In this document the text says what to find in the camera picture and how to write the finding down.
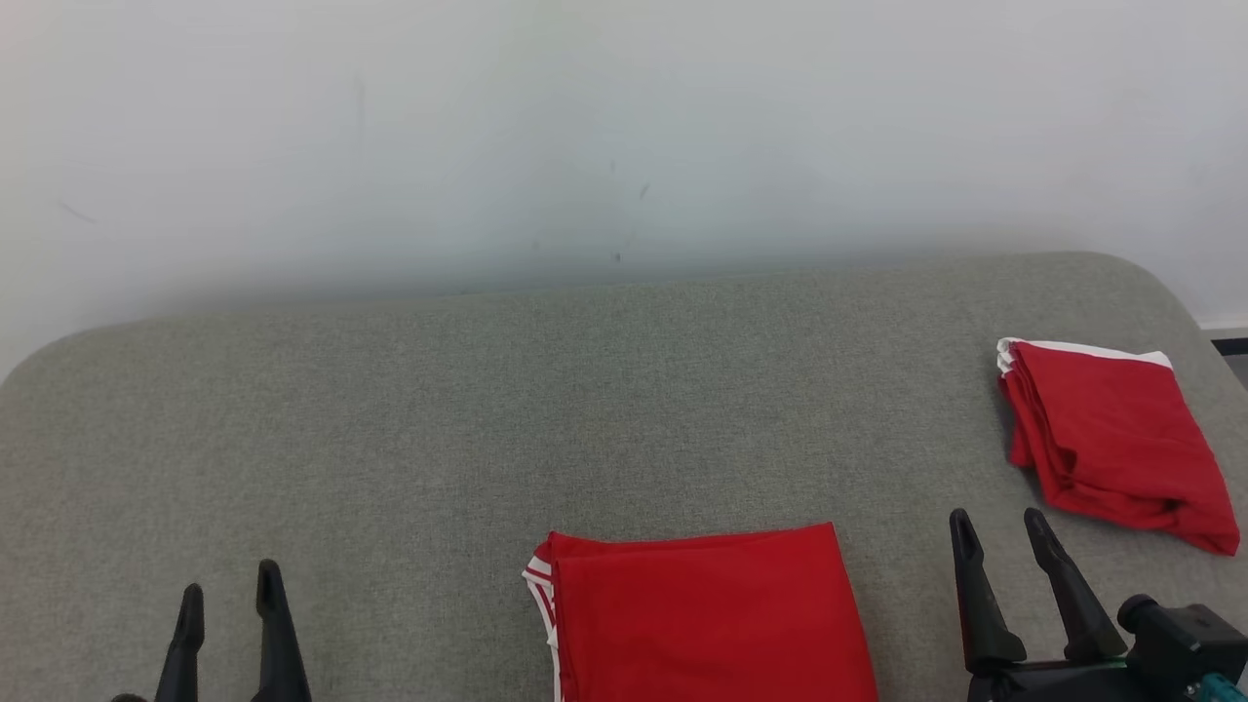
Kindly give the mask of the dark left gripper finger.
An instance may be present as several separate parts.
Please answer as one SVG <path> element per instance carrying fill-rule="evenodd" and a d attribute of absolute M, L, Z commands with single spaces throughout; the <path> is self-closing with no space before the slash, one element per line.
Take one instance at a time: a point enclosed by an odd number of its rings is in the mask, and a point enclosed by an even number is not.
<path fill-rule="evenodd" d="M 205 640 L 203 591 L 183 588 L 178 617 L 156 690 L 156 702 L 198 702 L 198 652 Z"/>
<path fill-rule="evenodd" d="M 312 702 L 285 577 L 276 561 L 258 565 L 255 610 L 261 617 L 261 672 L 253 702 Z"/>

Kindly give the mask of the red shorts with white trim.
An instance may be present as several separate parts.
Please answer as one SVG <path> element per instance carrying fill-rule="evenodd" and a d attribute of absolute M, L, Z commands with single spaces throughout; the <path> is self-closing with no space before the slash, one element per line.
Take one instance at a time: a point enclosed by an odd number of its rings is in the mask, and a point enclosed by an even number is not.
<path fill-rule="evenodd" d="M 1164 353 L 1003 337 L 995 363 L 1013 412 L 1010 462 L 1033 471 L 1048 505 L 1236 555 L 1221 463 Z"/>

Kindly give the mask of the grey fabric sofa seat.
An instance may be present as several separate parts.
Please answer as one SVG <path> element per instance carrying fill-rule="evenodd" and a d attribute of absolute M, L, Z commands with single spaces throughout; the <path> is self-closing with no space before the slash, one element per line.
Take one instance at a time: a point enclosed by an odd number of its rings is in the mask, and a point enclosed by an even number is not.
<path fill-rule="evenodd" d="M 1108 608 L 1248 632 L 1248 388 L 1149 271 L 1018 254 L 879 271 L 474 294 L 75 334 L 0 383 L 0 702 L 157 685 L 206 600 L 205 700 L 258 686 L 275 560 L 316 700 L 550 702 L 527 557 L 550 530 L 660 540 L 832 523 L 884 702 L 963 702 L 948 513 L 1003 620 L 1065 645 L 1007 462 L 995 344 L 1173 363 L 1244 542 L 1047 511 Z"/>

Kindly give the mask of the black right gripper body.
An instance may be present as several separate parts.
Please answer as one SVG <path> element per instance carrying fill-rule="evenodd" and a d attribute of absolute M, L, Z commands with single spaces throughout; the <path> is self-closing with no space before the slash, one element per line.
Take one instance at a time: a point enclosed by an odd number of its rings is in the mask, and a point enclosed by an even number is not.
<path fill-rule="evenodd" d="M 1186 685 L 1223 675 L 1248 695 L 1248 635 L 1206 605 L 1164 607 L 1147 595 L 1119 608 L 1134 643 L 1096 665 L 1022 662 L 972 675 L 966 702 L 1189 702 Z"/>

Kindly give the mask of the red basketball jersey number 23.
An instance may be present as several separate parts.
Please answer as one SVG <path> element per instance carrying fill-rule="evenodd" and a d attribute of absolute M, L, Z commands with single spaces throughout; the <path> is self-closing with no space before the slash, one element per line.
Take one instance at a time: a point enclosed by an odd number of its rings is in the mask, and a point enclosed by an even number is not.
<path fill-rule="evenodd" d="M 641 542 L 552 532 L 523 578 L 557 702 L 879 702 L 831 523 Z"/>

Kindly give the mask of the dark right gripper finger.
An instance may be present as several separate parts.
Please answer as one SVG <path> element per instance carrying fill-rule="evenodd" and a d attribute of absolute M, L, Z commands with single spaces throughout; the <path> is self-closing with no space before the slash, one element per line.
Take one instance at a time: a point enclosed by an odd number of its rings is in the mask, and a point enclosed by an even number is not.
<path fill-rule="evenodd" d="M 1123 656 L 1126 641 L 1042 511 L 1027 508 L 1025 528 L 1033 546 L 1035 562 L 1050 580 L 1065 625 L 1065 660 L 1073 665 L 1096 665 Z"/>
<path fill-rule="evenodd" d="M 1021 665 L 1027 658 L 1025 643 L 1003 622 L 993 586 L 983 570 L 983 547 L 966 510 L 955 508 L 950 513 L 950 533 L 963 668 L 970 675 L 990 675 Z"/>

